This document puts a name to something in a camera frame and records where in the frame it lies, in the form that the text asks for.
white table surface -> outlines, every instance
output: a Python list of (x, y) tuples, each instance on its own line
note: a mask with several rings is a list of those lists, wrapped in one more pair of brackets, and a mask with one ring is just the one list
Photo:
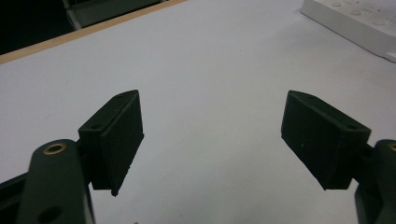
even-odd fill
[[(189, 0), (0, 65), (0, 181), (139, 90), (146, 135), (97, 223), (357, 223), (349, 190), (323, 191), (280, 138), (288, 90), (396, 136), (396, 64), (299, 12), (300, 1)], [(376, 1), (396, 9), (391, 0)]]

screw hole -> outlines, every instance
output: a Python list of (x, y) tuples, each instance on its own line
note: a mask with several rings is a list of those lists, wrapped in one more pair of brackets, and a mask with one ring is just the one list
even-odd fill
[(51, 223), (52, 221), (56, 220), (61, 215), (61, 213), (62, 208), (60, 206), (53, 206), (42, 212), (38, 216), (37, 221), (39, 223)]
[(63, 150), (65, 150), (67, 148), (66, 144), (64, 143), (57, 143), (57, 144), (53, 144), (49, 147), (46, 147), (44, 149), (44, 154), (46, 155), (53, 155), (53, 154), (57, 154), (62, 152)]
[(391, 145), (390, 145), (390, 148), (391, 148), (393, 151), (396, 151), (396, 143), (391, 144)]
[(101, 125), (100, 124), (94, 124), (91, 126), (92, 129), (100, 129)]

mounting hole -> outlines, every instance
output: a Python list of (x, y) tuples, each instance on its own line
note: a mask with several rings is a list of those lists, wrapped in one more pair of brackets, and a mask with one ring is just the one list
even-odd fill
[(390, 148), (391, 148), (393, 151), (396, 151), (396, 143), (390, 144)]
[(44, 154), (46, 155), (54, 155), (62, 152), (67, 148), (67, 145), (65, 143), (55, 143), (50, 145), (49, 147), (46, 147), (44, 149)]
[(44, 210), (40, 213), (37, 218), (39, 223), (51, 223), (56, 220), (62, 214), (62, 208), (60, 206), (53, 206)]
[(348, 124), (347, 127), (348, 127), (348, 129), (353, 129), (353, 130), (358, 129), (358, 127), (356, 125), (353, 125), (353, 124)]
[(94, 124), (91, 126), (92, 129), (100, 129), (101, 125), (100, 124)]

black plastic part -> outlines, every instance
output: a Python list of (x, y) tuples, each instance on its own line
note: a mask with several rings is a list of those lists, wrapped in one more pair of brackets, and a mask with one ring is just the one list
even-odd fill
[(381, 140), (375, 144), (375, 177), (383, 207), (375, 223), (396, 222), (396, 141)]
[(20, 208), (27, 174), (18, 175), (0, 184), (0, 223), (13, 224)]
[(310, 94), (289, 91), (282, 138), (324, 189), (347, 189), (371, 130)]
[(144, 137), (139, 92), (114, 96), (78, 133), (81, 153), (90, 155), (93, 188), (116, 196)]
[(91, 224), (88, 192), (76, 143), (47, 143), (32, 156), (17, 224)]

white table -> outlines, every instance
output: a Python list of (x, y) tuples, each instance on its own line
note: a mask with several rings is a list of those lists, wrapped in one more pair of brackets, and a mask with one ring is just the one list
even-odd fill
[[(394, 2), (377, 1), (396, 9)], [(0, 65), (0, 181), (113, 95), (139, 90), (146, 135), (97, 223), (357, 223), (280, 138), (288, 90), (396, 136), (396, 64), (299, 12), (302, 1), (189, 0)]]

